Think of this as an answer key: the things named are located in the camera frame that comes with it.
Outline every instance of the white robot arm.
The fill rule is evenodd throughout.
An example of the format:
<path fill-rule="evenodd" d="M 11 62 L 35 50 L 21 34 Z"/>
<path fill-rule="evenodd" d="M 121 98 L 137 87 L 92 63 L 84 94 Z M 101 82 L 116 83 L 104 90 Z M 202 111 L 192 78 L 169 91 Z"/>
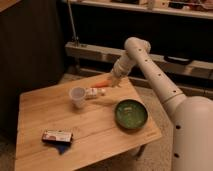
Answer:
<path fill-rule="evenodd" d="M 173 122 L 173 171 L 213 170 L 213 101 L 186 95 L 152 61 L 147 41 L 132 37 L 111 70 L 112 85 L 138 64 Z"/>

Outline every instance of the floor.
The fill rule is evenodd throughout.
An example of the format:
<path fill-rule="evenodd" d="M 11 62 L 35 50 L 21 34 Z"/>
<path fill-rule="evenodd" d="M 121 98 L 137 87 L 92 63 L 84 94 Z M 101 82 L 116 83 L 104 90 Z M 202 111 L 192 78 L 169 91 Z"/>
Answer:
<path fill-rule="evenodd" d="M 82 77 L 64 74 L 59 83 Z M 169 171 L 171 167 L 172 124 L 151 89 L 137 87 L 148 111 L 162 131 L 163 137 L 149 143 L 137 158 L 138 148 L 80 169 L 80 171 Z M 15 145 L 0 136 L 0 171 L 14 170 Z"/>

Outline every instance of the wall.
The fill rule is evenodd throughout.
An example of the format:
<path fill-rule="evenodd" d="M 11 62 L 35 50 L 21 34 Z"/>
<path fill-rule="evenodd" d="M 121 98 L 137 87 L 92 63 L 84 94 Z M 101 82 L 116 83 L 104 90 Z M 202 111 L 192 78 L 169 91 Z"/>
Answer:
<path fill-rule="evenodd" d="M 63 47 L 56 1 L 22 0 L 0 13 L 0 132 L 10 139 L 20 93 L 57 83 Z"/>

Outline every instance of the orange carrot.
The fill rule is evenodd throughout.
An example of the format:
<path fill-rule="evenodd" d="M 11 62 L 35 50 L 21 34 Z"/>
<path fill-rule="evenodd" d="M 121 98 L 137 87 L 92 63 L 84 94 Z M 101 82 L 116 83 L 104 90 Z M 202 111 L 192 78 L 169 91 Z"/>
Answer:
<path fill-rule="evenodd" d="M 110 81 L 109 80 L 105 80 L 99 83 L 96 83 L 94 85 L 92 85 L 92 88 L 102 88 L 102 87 L 109 87 L 110 85 Z"/>

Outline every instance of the wooden table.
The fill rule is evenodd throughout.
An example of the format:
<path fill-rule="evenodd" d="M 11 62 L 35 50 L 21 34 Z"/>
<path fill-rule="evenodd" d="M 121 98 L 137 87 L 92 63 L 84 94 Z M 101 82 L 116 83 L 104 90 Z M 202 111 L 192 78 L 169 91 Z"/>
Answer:
<path fill-rule="evenodd" d="M 123 99 L 142 102 L 128 78 L 122 80 L 121 88 L 107 88 L 105 96 L 87 100 L 83 109 L 74 108 L 68 96 L 72 87 L 89 87 L 107 76 L 21 94 L 15 170 L 76 170 L 161 137 L 150 114 L 139 131 L 124 131 L 116 124 L 114 108 L 118 102 Z M 72 147 L 59 155 L 57 149 L 46 146 L 41 136 L 47 129 L 73 132 Z"/>

